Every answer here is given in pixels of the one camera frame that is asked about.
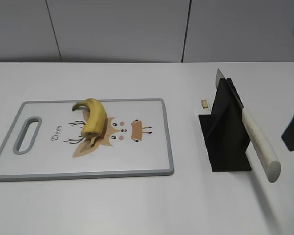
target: white table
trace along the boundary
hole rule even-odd
[[[211,171],[197,115],[220,68],[263,128],[282,165],[267,181]],[[0,144],[23,101],[165,100],[175,173],[167,177],[0,183],[0,234],[294,234],[294,152],[281,135],[294,114],[294,62],[0,63]]]

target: knife holder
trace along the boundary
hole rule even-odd
[[[211,114],[198,117],[212,171],[251,171],[245,154],[250,138],[242,123],[242,109],[224,78],[219,81]]]

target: cutting board handle hole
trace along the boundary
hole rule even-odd
[[[20,155],[31,150],[38,134],[41,122],[42,119],[40,117],[30,117],[24,122],[13,146],[13,152],[15,154]]]

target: cutting board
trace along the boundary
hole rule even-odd
[[[81,136],[89,112],[72,111],[78,101],[21,105],[0,147],[0,181],[173,174],[162,99],[100,100],[107,120],[94,146]]]

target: knife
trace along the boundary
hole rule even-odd
[[[218,88],[221,78],[225,78],[222,72],[218,69],[216,76],[216,88]],[[242,110],[242,122],[246,129],[246,132],[256,150],[260,163],[265,171],[267,179],[270,183],[274,183],[280,176],[281,163],[278,160],[270,142],[256,123],[250,112],[244,107],[235,87],[231,80],[226,80],[229,89],[231,90],[236,102]]]

